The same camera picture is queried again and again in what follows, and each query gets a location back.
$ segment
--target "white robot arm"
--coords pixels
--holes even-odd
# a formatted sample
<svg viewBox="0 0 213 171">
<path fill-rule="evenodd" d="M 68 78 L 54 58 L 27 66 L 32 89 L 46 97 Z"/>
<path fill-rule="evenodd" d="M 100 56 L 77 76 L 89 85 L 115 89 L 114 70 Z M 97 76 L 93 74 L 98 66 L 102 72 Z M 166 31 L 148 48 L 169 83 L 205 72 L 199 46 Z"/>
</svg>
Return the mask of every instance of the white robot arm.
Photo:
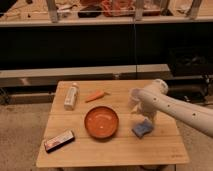
<svg viewBox="0 0 213 171">
<path fill-rule="evenodd" d="M 160 79 L 139 91 L 139 110 L 152 117 L 160 110 L 177 120 L 213 137 L 213 110 L 166 96 L 167 84 Z"/>
</svg>

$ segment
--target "blue sponge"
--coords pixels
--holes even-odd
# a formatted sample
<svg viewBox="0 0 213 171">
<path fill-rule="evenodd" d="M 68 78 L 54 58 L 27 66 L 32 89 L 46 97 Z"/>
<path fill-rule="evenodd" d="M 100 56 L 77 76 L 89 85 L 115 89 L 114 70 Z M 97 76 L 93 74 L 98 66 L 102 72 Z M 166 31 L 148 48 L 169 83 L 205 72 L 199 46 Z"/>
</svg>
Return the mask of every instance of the blue sponge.
<svg viewBox="0 0 213 171">
<path fill-rule="evenodd" d="M 152 123 L 145 119 L 142 123 L 135 125 L 132 131 L 138 138 L 142 138 L 144 134 L 151 132 L 154 129 Z"/>
</svg>

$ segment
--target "small bottle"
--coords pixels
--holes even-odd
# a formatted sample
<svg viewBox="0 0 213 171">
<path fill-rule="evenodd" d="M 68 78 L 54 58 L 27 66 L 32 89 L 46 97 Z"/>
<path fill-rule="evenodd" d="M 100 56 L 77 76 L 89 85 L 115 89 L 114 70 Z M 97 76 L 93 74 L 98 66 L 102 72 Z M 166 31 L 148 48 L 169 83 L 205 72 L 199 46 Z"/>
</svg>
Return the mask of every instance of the small bottle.
<svg viewBox="0 0 213 171">
<path fill-rule="evenodd" d="M 64 101 L 64 108 L 66 110 L 74 110 L 77 95 L 78 95 L 78 84 L 73 83 L 72 86 L 69 88 Z"/>
</svg>

